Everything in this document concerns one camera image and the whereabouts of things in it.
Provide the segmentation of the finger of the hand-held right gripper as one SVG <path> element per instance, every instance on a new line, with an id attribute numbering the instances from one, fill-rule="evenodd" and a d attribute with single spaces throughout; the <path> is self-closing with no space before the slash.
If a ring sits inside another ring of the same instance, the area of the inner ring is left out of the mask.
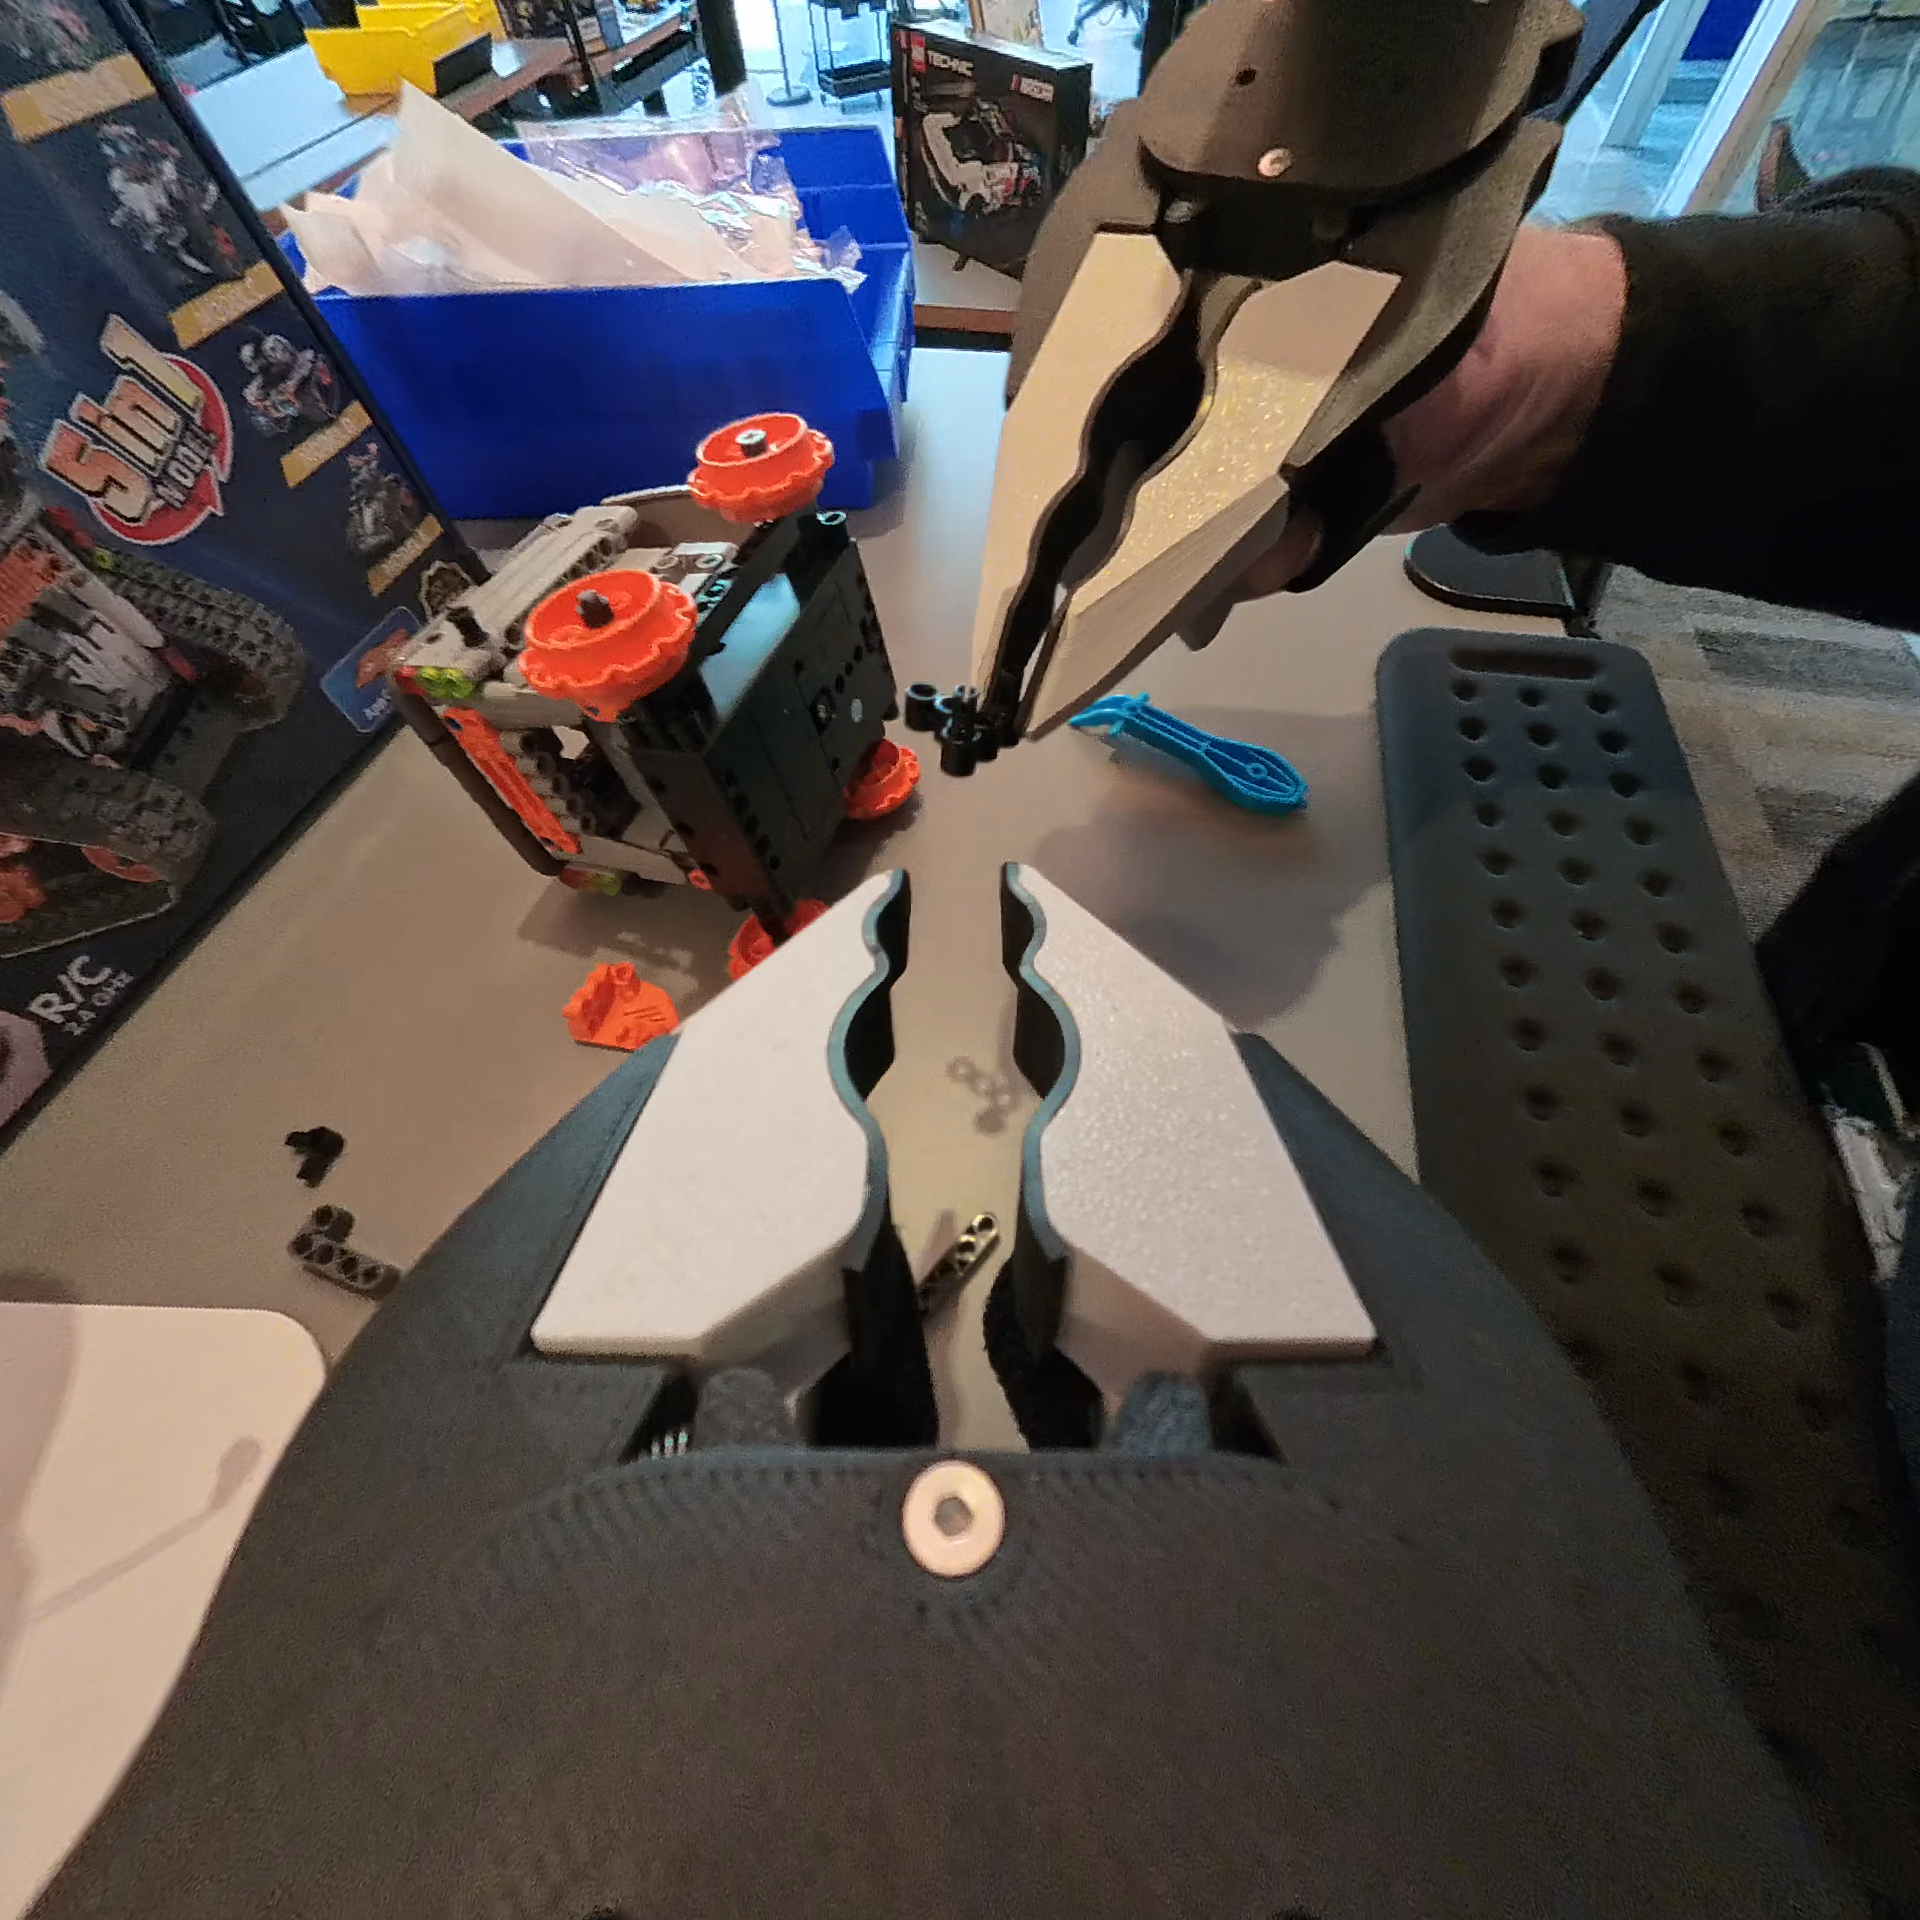
<path id="1" fill-rule="evenodd" d="M 1126 501 L 1204 389 L 1191 279 L 1145 231 L 1098 231 L 1006 401 L 971 621 L 975 725 L 1017 739 L 1067 588 L 1117 541 Z"/>
<path id="2" fill-rule="evenodd" d="M 1284 523 L 1284 466 L 1379 319 L 1400 276 L 1332 259 L 1231 307 L 1195 419 L 1132 490 L 1115 539 L 1061 602 L 1028 733 L 1112 690 L 1199 611 Z"/>

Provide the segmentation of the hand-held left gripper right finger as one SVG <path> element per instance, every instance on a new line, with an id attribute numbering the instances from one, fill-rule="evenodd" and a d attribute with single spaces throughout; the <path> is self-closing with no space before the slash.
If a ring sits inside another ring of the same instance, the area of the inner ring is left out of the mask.
<path id="1" fill-rule="evenodd" d="M 1021 1442 L 1096 1448 L 1142 1380 L 1208 1414 L 1241 1369 L 1376 1356 L 1244 1035 L 1040 867 L 998 910 L 1035 1105 L 986 1354 Z"/>

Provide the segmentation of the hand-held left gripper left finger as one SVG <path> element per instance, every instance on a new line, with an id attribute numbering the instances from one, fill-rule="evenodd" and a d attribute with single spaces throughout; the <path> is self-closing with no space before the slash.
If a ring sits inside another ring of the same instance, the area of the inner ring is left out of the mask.
<path id="1" fill-rule="evenodd" d="M 531 1319 L 539 1356 L 764 1374 L 829 1446 L 940 1410 L 871 1092 L 911 880 L 858 882 L 667 1041 Z"/>

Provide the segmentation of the cluster of black bushes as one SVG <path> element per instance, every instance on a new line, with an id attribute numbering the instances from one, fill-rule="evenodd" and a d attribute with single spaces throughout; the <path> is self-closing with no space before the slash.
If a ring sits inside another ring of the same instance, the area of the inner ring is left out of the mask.
<path id="1" fill-rule="evenodd" d="M 949 777 L 967 777 L 1000 751 L 995 707 L 973 684 L 905 684 L 900 717 L 907 732 L 936 747 L 938 767 Z"/>

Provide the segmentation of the toy robot model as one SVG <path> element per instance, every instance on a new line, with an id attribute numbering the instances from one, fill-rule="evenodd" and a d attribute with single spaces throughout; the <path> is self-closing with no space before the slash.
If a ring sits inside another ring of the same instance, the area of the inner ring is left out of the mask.
<path id="1" fill-rule="evenodd" d="M 776 946 L 842 828 L 913 798 L 834 460 L 795 411 L 728 419 L 679 486 L 541 517 L 388 656 L 399 716 L 536 871 L 691 888 Z"/>

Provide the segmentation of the person's right forearm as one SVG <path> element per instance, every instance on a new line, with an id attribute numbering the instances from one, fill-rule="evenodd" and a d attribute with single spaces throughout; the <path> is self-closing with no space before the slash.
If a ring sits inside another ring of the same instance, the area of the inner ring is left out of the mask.
<path id="1" fill-rule="evenodd" d="M 1462 538 L 1916 631 L 1916 170 L 1596 231 L 1623 309 L 1589 423 L 1540 503 Z"/>

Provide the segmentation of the person's right hand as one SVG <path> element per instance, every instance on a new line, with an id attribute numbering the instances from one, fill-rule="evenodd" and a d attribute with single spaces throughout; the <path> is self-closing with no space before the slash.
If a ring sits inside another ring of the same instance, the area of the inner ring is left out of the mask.
<path id="1" fill-rule="evenodd" d="M 1410 492 L 1390 529 L 1540 508 L 1594 419 L 1623 305 L 1626 264 L 1609 229 L 1524 224 L 1455 365 L 1384 426 Z"/>

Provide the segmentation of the orange wedge piece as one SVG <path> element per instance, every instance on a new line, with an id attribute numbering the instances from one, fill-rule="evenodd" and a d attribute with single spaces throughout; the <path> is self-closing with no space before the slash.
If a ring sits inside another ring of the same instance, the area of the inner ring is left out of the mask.
<path id="1" fill-rule="evenodd" d="M 589 967 L 564 1001 L 561 1020 L 573 1044 L 619 1052 L 638 1052 L 682 1023 L 667 990 L 632 961 Z"/>

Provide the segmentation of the black straight beam with holes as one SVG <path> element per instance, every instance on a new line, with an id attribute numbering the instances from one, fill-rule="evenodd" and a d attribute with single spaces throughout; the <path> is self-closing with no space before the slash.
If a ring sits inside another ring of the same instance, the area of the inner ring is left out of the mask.
<path id="1" fill-rule="evenodd" d="M 930 1319 L 946 1311 L 995 1256 L 998 1244 L 998 1215 L 973 1211 L 915 1282 L 919 1318 Z"/>

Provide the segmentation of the black disc base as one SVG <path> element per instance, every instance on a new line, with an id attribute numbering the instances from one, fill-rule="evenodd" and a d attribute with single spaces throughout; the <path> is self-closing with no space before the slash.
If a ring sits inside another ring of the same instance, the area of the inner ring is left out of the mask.
<path id="1" fill-rule="evenodd" d="M 1592 618 L 1612 569 L 1606 560 L 1540 546 L 1482 549 L 1452 525 L 1419 531 L 1404 549 L 1408 582 L 1438 604 L 1568 628 Z"/>

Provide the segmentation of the black car kit box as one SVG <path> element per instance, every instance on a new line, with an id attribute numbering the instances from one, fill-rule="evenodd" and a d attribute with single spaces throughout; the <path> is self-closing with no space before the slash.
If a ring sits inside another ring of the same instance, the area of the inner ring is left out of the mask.
<path id="1" fill-rule="evenodd" d="M 888 22 L 896 191 L 911 236 L 1019 278 L 1092 143 L 1090 60 L 954 17 Z"/>

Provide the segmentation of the blue plastic separator tool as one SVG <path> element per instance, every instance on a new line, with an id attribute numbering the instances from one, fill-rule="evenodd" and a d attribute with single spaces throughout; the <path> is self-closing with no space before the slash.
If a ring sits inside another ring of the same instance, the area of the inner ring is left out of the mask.
<path id="1" fill-rule="evenodd" d="M 1302 812 L 1307 779 L 1270 745 L 1208 732 L 1147 693 L 1104 693 L 1067 717 L 1067 728 L 1128 741 L 1182 767 L 1217 798 L 1266 818 Z"/>

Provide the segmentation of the black short beam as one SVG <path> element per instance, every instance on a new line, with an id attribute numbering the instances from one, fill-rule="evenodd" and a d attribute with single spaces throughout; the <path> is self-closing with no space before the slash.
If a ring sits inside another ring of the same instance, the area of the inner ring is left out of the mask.
<path id="1" fill-rule="evenodd" d="M 354 1241 L 356 1215 L 339 1203 L 319 1203 L 287 1241 L 290 1259 L 311 1279 L 336 1286 L 362 1300 L 381 1300 L 399 1283 L 403 1270 Z"/>

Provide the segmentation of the dark perforated panel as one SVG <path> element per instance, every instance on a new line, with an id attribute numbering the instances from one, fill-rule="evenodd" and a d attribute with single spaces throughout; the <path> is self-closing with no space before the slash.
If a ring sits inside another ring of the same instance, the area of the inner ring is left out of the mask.
<path id="1" fill-rule="evenodd" d="M 1592 1391 L 1793 1781 L 1911 1826 L 1879 1294 L 1659 687 L 1421 630 L 1376 690 L 1421 1182 Z"/>

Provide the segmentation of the blue plastic bin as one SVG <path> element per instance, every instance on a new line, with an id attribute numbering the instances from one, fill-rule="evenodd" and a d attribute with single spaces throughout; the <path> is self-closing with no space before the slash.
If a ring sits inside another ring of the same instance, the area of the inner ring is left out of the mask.
<path id="1" fill-rule="evenodd" d="M 539 517 L 678 486 L 711 427 L 768 411 L 827 436 L 825 508 L 862 512 L 894 488 L 915 338 L 894 158 L 874 121 L 776 136 L 803 227 L 858 244 L 858 286 L 314 293 L 441 508 Z"/>

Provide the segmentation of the clear plastic bags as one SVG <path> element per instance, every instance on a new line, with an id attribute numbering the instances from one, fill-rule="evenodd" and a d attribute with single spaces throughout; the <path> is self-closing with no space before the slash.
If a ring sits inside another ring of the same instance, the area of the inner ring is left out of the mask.
<path id="1" fill-rule="evenodd" d="M 782 137 L 724 118 L 533 128 L 513 152 L 403 87 L 392 142 L 282 217 L 305 290 L 356 300 L 866 279 L 852 227 L 810 226 Z"/>

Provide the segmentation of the yellow plastic bin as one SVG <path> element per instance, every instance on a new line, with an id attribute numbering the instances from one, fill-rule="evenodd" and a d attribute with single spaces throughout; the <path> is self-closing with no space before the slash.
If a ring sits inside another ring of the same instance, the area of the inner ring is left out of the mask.
<path id="1" fill-rule="evenodd" d="M 349 22 L 314 25 L 304 41 L 325 81 L 348 97 L 443 97 L 492 72 L 500 30 L 492 1 L 351 4 Z"/>

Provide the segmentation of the robot kit box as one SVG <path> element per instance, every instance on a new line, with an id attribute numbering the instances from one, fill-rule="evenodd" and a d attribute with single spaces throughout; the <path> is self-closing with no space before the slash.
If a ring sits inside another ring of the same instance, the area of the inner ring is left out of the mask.
<path id="1" fill-rule="evenodd" d="M 3 1140 L 480 578 L 130 4 L 2 9 Z"/>

